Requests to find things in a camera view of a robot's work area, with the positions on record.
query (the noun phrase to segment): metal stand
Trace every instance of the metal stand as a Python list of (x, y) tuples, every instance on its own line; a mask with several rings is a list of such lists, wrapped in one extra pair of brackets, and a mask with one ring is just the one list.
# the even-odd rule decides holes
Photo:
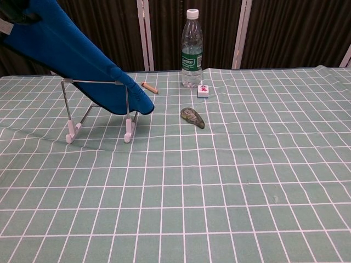
[[(68, 106), (66, 89), (65, 89), (65, 82), (66, 83), (75, 83), (75, 82), (102, 83), (102, 84), (115, 84), (115, 85), (122, 85), (122, 83), (120, 83), (118, 81), (115, 81), (115, 82), (107, 82), (107, 81), (77, 81), (77, 80), (70, 79), (70, 78), (64, 78), (61, 81), (62, 91), (63, 91), (63, 94), (64, 94), (64, 99), (65, 99), (65, 104), (66, 104), (67, 114), (68, 114), (67, 126), (68, 126), (69, 133), (66, 135), (66, 142), (68, 144), (71, 144), (75, 140), (76, 136), (78, 135), (80, 129), (82, 128), (82, 124), (85, 121), (85, 119), (87, 118), (87, 116), (90, 113), (91, 109), (93, 107), (99, 107), (99, 106), (96, 105), (96, 104), (91, 104), (89, 106), (87, 112), (84, 114), (83, 118), (81, 119), (81, 121), (75, 125), (73, 120), (72, 120), (72, 118), (71, 118), (70, 108)], [(130, 114), (129, 114), (129, 101), (128, 101), (128, 89), (127, 89), (127, 87), (126, 87), (126, 99), (127, 99), (127, 119), (126, 119), (126, 133), (124, 135), (124, 142), (125, 143), (129, 143), (131, 141), (131, 138), (134, 135), (134, 132), (135, 132), (135, 120), (137, 119), (138, 112), (135, 113), (134, 118), (132, 120), (131, 117), (130, 117)]]

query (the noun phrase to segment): bottle cap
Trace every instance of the bottle cap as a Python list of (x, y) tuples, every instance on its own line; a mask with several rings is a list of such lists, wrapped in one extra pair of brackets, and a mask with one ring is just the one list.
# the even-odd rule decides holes
[(188, 9), (186, 11), (186, 18), (187, 19), (198, 19), (199, 18), (199, 10), (197, 9)]

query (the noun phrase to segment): green bottle label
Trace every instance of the green bottle label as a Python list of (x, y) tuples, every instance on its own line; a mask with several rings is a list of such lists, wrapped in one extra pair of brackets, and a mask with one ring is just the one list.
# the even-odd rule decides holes
[(202, 53), (189, 55), (182, 52), (182, 69), (198, 71), (201, 68)]

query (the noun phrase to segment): blue cloth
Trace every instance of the blue cloth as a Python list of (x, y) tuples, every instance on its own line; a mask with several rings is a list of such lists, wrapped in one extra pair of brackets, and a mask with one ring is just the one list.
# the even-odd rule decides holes
[[(64, 78), (119, 81), (128, 88), (131, 112), (147, 115), (154, 110), (154, 104), (140, 86), (76, 27), (56, 0), (30, 0), (25, 13), (36, 13), (42, 20), (32, 25), (15, 24), (11, 34), (4, 40), (5, 45)], [(124, 85), (74, 85), (109, 112), (117, 115), (127, 113)]]

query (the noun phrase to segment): white stand foot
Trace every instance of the white stand foot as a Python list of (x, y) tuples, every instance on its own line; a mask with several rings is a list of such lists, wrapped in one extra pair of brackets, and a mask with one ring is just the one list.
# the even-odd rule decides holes
[(75, 140), (79, 130), (82, 128), (82, 123), (75, 125), (72, 120), (68, 120), (67, 125), (70, 133), (66, 135), (66, 142), (71, 144)]
[(132, 119), (126, 119), (126, 134), (124, 135), (124, 142), (129, 143), (131, 141), (131, 137), (133, 137), (135, 131), (135, 122), (132, 122)]

